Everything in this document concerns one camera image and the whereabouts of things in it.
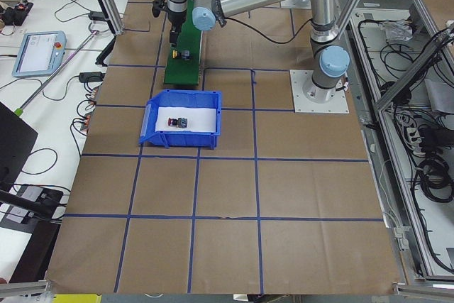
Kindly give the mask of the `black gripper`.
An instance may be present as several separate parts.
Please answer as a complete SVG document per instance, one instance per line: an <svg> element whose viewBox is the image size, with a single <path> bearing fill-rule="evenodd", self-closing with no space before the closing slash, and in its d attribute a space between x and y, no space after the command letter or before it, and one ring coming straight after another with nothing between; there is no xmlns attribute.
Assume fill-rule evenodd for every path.
<svg viewBox="0 0 454 303"><path fill-rule="evenodd" d="M168 18L171 23L170 44L177 47L179 34L187 17L187 0L173 1L167 0Z"/></svg>

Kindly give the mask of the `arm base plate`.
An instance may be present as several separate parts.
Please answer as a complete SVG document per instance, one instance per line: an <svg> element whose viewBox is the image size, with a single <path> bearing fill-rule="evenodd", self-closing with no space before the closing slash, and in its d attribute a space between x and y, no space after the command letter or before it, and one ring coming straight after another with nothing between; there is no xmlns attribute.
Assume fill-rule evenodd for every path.
<svg viewBox="0 0 454 303"><path fill-rule="evenodd" d="M348 114L344 90L338 80L332 89L318 88L312 80L312 70L290 70L294 111L297 114Z"/></svg>

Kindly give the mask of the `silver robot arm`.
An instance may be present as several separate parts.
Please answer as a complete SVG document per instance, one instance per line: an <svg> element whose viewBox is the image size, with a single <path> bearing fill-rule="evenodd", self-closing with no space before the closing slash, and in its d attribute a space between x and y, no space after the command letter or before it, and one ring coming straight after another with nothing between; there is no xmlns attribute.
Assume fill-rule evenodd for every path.
<svg viewBox="0 0 454 303"><path fill-rule="evenodd" d="M160 89L220 91L223 107L285 110L293 108L290 69L314 65L309 49L306 10L291 12L272 6L240 13L224 27L194 28L188 18L179 36L178 50L188 49L185 38L198 38L199 56L171 59Z"/></svg>

